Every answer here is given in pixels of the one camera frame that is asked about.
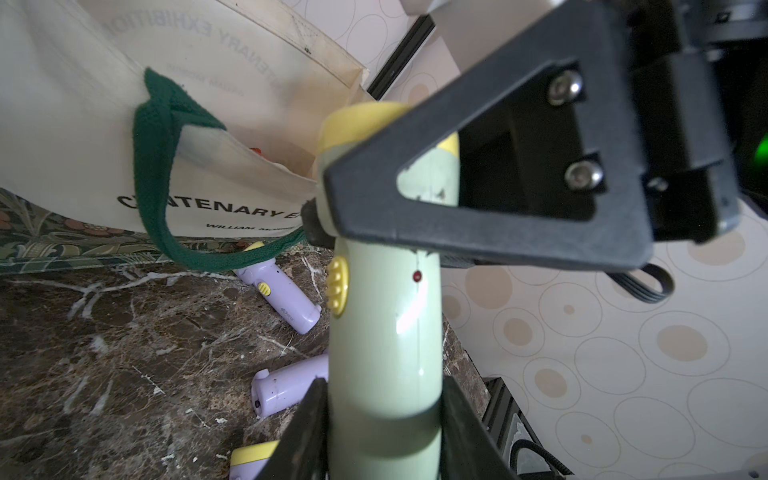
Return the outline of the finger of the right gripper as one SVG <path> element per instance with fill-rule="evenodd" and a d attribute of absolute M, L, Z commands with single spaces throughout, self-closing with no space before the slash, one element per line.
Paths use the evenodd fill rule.
<path fill-rule="evenodd" d="M 625 271 L 652 254 L 646 160 L 616 18 L 567 1 L 324 173 L 344 237 L 501 264 Z M 396 180 L 448 135 L 465 141 L 456 207 Z"/>

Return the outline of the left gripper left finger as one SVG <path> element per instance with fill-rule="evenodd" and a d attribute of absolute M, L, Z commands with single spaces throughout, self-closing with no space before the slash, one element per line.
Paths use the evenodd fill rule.
<path fill-rule="evenodd" d="M 257 480 L 322 480 L 328 473 L 328 384 L 316 378 Z"/>

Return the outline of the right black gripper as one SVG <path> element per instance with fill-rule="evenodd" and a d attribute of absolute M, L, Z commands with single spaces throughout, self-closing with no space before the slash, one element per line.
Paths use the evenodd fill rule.
<path fill-rule="evenodd" d="M 767 4 L 626 1 L 654 237 L 706 243 L 767 214 Z"/>

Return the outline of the pale green flashlight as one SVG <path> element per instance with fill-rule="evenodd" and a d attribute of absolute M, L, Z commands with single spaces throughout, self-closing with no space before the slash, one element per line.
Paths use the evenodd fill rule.
<path fill-rule="evenodd" d="M 443 221 L 459 197 L 459 140 L 419 143 L 409 107 L 331 114 L 318 148 L 316 211 L 334 241 L 328 468 L 333 479 L 439 477 Z"/>

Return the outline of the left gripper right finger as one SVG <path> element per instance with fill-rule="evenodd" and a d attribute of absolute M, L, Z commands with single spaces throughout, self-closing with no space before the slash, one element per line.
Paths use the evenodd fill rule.
<path fill-rule="evenodd" d="M 440 421 L 440 478 L 443 480 L 512 480 L 486 428 L 475 415 L 457 381 L 443 379 Z"/>

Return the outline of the cream green tote bag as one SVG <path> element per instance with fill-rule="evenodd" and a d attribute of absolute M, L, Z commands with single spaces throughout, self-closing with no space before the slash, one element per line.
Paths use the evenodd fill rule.
<path fill-rule="evenodd" d="M 279 1 L 3 2 L 2 272 L 282 254 L 367 75 Z"/>

